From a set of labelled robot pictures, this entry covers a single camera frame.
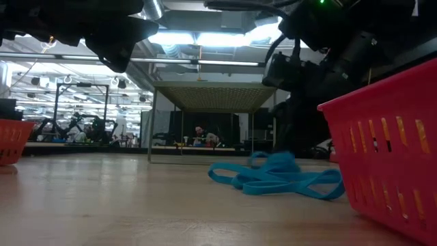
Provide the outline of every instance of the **orange plastic basket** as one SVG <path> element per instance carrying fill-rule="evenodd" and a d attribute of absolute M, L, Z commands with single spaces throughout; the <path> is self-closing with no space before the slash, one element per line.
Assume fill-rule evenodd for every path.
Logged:
<path fill-rule="evenodd" d="M 0 166 L 11 165 L 19 160 L 34 124 L 0 120 Z"/>
<path fill-rule="evenodd" d="M 351 206 L 437 245 L 437 59 L 319 106 Z"/>

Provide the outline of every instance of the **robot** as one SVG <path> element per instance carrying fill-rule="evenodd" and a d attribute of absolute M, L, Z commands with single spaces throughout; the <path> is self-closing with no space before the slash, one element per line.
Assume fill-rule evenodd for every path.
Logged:
<path fill-rule="evenodd" d="M 432 1 L 421 3 L 429 8 L 435 5 Z M 412 17 L 417 4 L 415 0 L 285 0 L 270 5 L 205 2 L 214 10 L 262 11 L 282 18 L 282 36 L 267 52 L 262 81 L 290 92 L 290 97 L 272 110 L 279 122 L 274 152 L 299 152 L 330 138 L 328 124 L 317 106 L 367 85 L 370 68 L 391 63 L 401 51 L 403 32 L 419 26 Z M 286 38 L 295 40 L 292 55 L 273 55 Z M 319 64 L 302 61 L 301 41 L 325 54 L 324 59 Z"/>

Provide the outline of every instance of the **workbench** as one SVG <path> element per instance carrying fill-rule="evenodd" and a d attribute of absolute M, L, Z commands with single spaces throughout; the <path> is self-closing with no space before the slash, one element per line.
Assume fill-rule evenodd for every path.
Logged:
<path fill-rule="evenodd" d="M 276 104 L 276 88 L 266 87 L 261 83 L 249 82 L 209 82 L 209 81 L 155 81 L 154 100 L 150 119 L 149 143 L 151 150 L 154 134 L 156 101 L 161 93 L 182 111 L 182 134 L 184 138 L 184 112 L 190 113 L 249 113 L 252 115 L 252 132 L 254 127 L 253 114 L 274 95 Z M 276 124 L 273 124 L 274 142 Z M 147 159 L 152 161 L 152 151 L 148 151 Z"/>
<path fill-rule="evenodd" d="M 22 158 L 18 175 L 0 176 L 1 246 L 419 245 L 360 216 L 346 196 L 251 196 L 207 175 L 215 161 L 246 158 L 154 159 L 183 165 L 150 164 L 141 154 Z"/>

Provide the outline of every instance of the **blue rubber band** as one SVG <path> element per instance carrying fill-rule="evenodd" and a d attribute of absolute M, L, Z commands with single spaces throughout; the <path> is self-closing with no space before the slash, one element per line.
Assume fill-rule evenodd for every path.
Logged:
<path fill-rule="evenodd" d="M 257 158 L 267 157 L 262 166 L 254 165 Z M 272 193 L 299 193 L 321 200 L 332 200 L 345 192 L 343 178 L 337 169 L 324 172 L 302 173 L 294 161 L 294 155 L 288 152 L 267 154 L 256 152 L 248 159 L 244 167 L 231 163 L 214 163 L 208 175 L 216 182 L 232 185 L 247 195 L 264 195 Z M 218 175 L 215 170 L 223 169 L 236 172 L 234 177 Z M 319 193 L 311 185 L 336 184 L 328 193 Z"/>

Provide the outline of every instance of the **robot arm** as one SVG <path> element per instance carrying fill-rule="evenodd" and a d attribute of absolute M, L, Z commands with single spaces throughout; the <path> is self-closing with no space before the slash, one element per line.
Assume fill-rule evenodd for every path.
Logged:
<path fill-rule="evenodd" d="M 129 17 L 140 13 L 142 0 L 15 0 L 1 4 L 0 45 L 26 33 L 41 42 L 86 46 L 114 72 L 124 72 L 134 45 L 158 31 L 158 24 Z"/>
<path fill-rule="evenodd" d="M 317 106 L 366 85 L 375 63 L 389 60 L 386 46 L 410 22 L 416 0 L 285 0 L 270 5 L 248 1 L 206 1 L 222 11 L 261 10 L 282 17 L 282 36 L 266 54 L 262 83 L 291 92 L 277 111 L 280 127 L 274 151 L 311 148 L 330 137 Z M 291 5 L 288 13 L 280 7 Z M 273 54 L 284 39 L 295 40 L 291 56 Z M 300 43 L 326 54 L 315 64 L 301 61 Z"/>

